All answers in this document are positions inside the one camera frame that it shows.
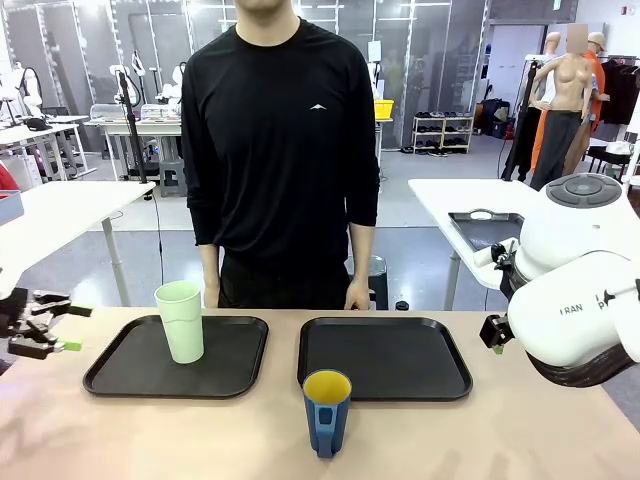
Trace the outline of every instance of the black long-sleeve shirt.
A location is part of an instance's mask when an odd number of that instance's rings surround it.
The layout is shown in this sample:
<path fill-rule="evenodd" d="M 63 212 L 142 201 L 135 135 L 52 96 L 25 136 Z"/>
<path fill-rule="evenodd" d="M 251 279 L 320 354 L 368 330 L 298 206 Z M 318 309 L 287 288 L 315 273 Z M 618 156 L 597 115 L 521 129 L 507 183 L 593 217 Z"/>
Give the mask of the black long-sleeve shirt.
<path fill-rule="evenodd" d="M 283 270 L 343 262 L 347 222 L 376 221 L 374 122 L 367 65 L 347 40 L 304 20 L 275 47 L 229 29 L 183 79 L 196 243 Z"/>

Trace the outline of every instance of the gray box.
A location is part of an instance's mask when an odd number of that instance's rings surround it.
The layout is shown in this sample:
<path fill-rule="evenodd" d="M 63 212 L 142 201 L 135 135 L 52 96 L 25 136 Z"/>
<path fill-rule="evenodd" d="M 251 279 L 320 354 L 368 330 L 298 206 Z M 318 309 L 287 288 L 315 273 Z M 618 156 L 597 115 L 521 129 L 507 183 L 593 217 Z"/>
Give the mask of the gray box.
<path fill-rule="evenodd" d="M 0 190 L 0 225 L 24 215 L 24 207 L 20 198 L 20 190 Z"/>

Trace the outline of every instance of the blue mug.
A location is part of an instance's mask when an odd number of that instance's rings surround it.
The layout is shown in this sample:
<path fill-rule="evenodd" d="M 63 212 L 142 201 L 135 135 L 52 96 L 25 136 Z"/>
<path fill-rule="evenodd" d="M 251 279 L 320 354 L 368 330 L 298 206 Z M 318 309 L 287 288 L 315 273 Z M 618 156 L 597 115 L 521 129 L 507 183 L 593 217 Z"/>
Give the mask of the blue mug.
<path fill-rule="evenodd" d="M 336 370 L 318 370 L 302 384 L 311 448 L 320 458 L 333 458 L 342 448 L 351 381 Z"/>

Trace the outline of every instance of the yellow box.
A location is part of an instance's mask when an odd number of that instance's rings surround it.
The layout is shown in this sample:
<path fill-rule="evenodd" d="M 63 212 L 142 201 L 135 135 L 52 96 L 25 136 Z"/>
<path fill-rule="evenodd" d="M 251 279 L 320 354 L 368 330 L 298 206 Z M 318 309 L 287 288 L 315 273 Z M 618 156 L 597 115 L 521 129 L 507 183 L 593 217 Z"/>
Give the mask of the yellow box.
<path fill-rule="evenodd" d="M 393 100 L 375 100 L 376 120 L 386 120 L 391 118 Z"/>

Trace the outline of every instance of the sleeve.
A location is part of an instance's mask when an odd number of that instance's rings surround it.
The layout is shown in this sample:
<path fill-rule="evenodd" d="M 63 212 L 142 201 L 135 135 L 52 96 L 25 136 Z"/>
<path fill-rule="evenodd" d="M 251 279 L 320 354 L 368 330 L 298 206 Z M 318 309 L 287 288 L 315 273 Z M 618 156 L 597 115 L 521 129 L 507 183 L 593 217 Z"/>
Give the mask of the sleeve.
<path fill-rule="evenodd" d="M 220 166 L 198 104 L 193 77 L 193 66 L 189 62 L 182 82 L 182 156 L 187 207 L 191 212 L 196 245 L 210 245 L 220 227 Z"/>
<path fill-rule="evenodd" d="M 375 112 L 369 69 L 359 51 L 352 60 L 347 123 L 344 141 L 348 165 L 347 221 L 366 227 L 376 225 L 380 169 L 376 159 Z"/>

